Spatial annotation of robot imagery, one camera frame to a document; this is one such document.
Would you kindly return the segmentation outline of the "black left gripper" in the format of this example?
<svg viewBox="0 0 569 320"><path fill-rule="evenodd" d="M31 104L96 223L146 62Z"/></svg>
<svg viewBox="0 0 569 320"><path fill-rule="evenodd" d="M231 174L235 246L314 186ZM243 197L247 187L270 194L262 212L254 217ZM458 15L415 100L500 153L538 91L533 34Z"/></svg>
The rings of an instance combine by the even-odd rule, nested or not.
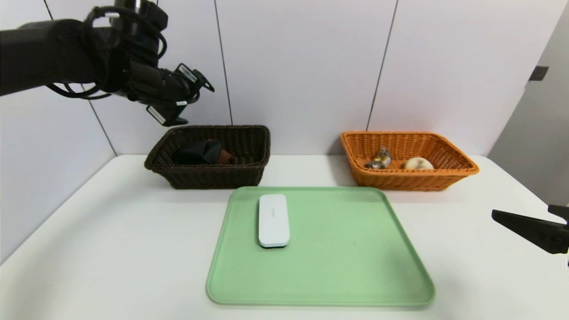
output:
<svg viewBox="0 0 569 320"><path fill-rule="evenodd" d="M160 100L170 104L193 104L199 99L202 88L215 92L215 88L205 75L197 69L189 69L183 63L174 71L161 68L160 75L162 77Z"/></svg>

